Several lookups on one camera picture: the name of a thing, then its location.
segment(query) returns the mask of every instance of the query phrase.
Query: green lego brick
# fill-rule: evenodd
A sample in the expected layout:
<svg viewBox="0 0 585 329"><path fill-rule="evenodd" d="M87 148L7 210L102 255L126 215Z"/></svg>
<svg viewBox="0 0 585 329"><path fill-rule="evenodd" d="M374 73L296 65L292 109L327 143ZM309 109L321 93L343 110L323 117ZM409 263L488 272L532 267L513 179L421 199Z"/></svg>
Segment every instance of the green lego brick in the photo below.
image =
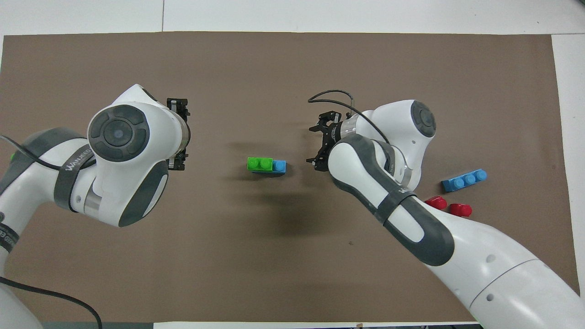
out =
<svg viewBox="0 0 585 329"><path fill-rule="evenodd" d="M272 171L271 157L248 157L248 170L255 172L271 172Z"/></svg>

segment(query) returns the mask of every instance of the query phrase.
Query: blue lego brick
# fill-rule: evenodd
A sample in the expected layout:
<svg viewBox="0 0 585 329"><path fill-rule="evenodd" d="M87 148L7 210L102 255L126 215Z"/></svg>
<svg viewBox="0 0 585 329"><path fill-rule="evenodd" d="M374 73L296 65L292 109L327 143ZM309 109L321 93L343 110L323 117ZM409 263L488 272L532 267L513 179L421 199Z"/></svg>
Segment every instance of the blue lego brick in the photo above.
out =
<svg viewBox="0 0 585 329"><path fill-rule="evenodd" d="M487 178L486 171L483 169L477 169L472 172L468 172L466 174L441 181L441 183L443 183L445 192L453 192L456 190L460 190L464 187L476 184L479 181L486 180L486 178Z"/></svg>
<svg viewBox="0 0 585 329"><path fill-rule="evenodd" d="M273 160L272 171L252 170L252 172L258 174L284 174L287 172L287 162L285 160Z"/></svg>

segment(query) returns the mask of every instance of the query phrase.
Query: red lego brick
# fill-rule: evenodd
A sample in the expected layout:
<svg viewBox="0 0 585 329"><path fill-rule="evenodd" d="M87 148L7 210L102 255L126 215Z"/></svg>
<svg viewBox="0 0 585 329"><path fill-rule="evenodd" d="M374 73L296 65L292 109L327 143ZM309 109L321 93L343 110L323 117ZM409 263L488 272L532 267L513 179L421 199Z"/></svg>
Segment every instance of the red lego brick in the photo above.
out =
<svg viewBox="0 0 585 329"><path fill-rule="evenodd" d="M447 208L447 201L442 196L432 197L429 200L425 200L425 203L439 210Z"/></svg>
<svg viewBox="0 0 585 329"><path fill-rule="evenodd" d="M468 204L453 203L449 207L449 212L455 216L468 217L472 211L472 207Z"/></svg>

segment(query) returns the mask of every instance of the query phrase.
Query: table surface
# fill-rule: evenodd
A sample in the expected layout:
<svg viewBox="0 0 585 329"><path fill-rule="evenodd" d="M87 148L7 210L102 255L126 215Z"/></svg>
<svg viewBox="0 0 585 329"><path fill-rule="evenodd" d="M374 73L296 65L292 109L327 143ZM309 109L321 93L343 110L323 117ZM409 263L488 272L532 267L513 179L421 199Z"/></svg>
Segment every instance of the table surface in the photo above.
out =
<svg viewBox="0 0 585 329"><path fill-rule="evenodd" d="M223 30L551 34L577 272L585 287L585 6L537 1L0 1L0 36Z"/></svg>

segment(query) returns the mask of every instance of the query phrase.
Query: circular joint cap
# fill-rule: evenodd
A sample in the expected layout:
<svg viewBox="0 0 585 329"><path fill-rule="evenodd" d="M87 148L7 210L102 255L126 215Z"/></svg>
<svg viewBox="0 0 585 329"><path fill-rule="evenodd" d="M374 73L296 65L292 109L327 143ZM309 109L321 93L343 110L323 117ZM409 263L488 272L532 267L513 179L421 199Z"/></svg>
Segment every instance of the circular joint cap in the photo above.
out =
<svg viewBox="0 0 585 329"><path fill-rule="evenodd" d="M113 120L104 128L104 138L112 146L123 146L132 139L132 127L122 120Z"/></svg>
<svg viewBox="0 0 585 329"><path fill-rule="evenodd" d="M475 172L475 177L477 179L477 181L482 181L485 180L487 178L487 173L485 170L478 170Z"/></svg>
<svg viewBox="0 0 585 329"><path fill-rule="evenodd" d="M465 183L467 185L471 185L471 184L473 184L473 183L476 182L474 175L465 175L464 178L463 178L463 180L465 180Z"/></svg>
<svg viewBox="0 0 585 329"><path fill-rule="evenodd" d="M270 160L268 159L262 159L260 160L260 167L262 167L262 169L272 169L272 163L270 163Z"/></svg>
<svg viewBox="0 0 585 329"><path fill-rule="evenodd" d="M433 113L425 104L413 101L410 108L412 123L416 129L425 137L435 136L436 122Z"/></svg>
<svg viewBox="0 0 585 329"><path fill-rule="evenodd" d="M453 184L453 187L456 188L456 189L460 189L460 188L462 188L462 187L465 186L465 182L461 178L455 178L453 180L453 183L452 184Z"/></svg>

